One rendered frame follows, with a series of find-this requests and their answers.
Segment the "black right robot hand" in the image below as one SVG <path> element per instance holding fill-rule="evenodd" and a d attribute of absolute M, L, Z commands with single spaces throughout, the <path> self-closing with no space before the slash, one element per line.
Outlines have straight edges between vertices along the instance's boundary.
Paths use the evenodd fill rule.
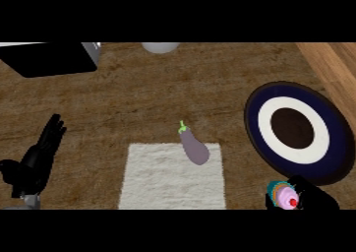
<path fill-rule="evenodd" d="M 320 190 L 299 175 L 291 177 L 286 181 L 296 190 L 299 195 L 299 202 L 295 210 L 320 211 L 338 210 L 339 206 L 332 196 Z M 268 210 L 280 211 L 283 209 L 273 206 L 270 197 L 265 193 L 265 208 Z"/>

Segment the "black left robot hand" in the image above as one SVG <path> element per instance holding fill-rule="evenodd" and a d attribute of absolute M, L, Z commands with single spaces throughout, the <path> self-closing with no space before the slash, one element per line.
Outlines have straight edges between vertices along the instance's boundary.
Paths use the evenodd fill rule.
<path fill-rule="evenodd" d="M 44 126 L 40 139 L 29 147 L 22 160 L 0 160 L 0 172 L 4 182 L 12 185 L 13 198 L 41 194 L 65 130 L 60 115 L 54 114 Z"/>

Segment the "dark blue and white plate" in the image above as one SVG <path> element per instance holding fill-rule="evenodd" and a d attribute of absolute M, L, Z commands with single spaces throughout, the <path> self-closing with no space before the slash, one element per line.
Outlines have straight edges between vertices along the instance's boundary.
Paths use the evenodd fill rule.
<path fill-rule="evenodd" d="M 288 177 L 329 185 L 348 174 L 356 142 L 347 120 L 329 99 L 307 86 L 271 82 L 245 105 L 245 129 L 265 162 Z"/>

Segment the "white placemat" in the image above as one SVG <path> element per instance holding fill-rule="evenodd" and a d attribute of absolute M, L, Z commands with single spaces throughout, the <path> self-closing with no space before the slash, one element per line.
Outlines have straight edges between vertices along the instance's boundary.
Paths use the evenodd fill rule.
<path fill-rule="evenodd" d="M 130 144 L 121 210 L 224 210 L 221 146 L 190 162 L 180 144 Z"/>

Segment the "purple eggplant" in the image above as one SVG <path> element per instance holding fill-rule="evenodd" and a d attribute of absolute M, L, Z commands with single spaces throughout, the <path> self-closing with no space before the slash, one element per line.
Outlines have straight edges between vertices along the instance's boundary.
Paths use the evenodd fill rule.
<path fill-rule="evenodd" d="M 180 122 L 178 136 L 184 153 L 190 162 L 196 165 L 205 164 L 211 156 L 209 149 L 206 145 L 196 139 L 184 122 Z"/>

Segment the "wooden cabinet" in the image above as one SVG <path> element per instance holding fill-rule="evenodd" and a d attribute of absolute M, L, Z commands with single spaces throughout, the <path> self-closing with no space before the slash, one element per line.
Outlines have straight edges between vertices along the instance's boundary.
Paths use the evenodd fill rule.
<path fill-rule="evenodd" d="M 298 42 L 296 46 L 356 135 L 356 42 Z"/>

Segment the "white round container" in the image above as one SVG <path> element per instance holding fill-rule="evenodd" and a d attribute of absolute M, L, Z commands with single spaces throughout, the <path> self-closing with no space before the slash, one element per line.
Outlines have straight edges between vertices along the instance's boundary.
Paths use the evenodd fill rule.
<path fill-rule="evenodd" d="M 177 47 L 178 42 L 143 42 L 141 47 L 144 50 L 155 54 L 164 54 L 171 52 Z"/>

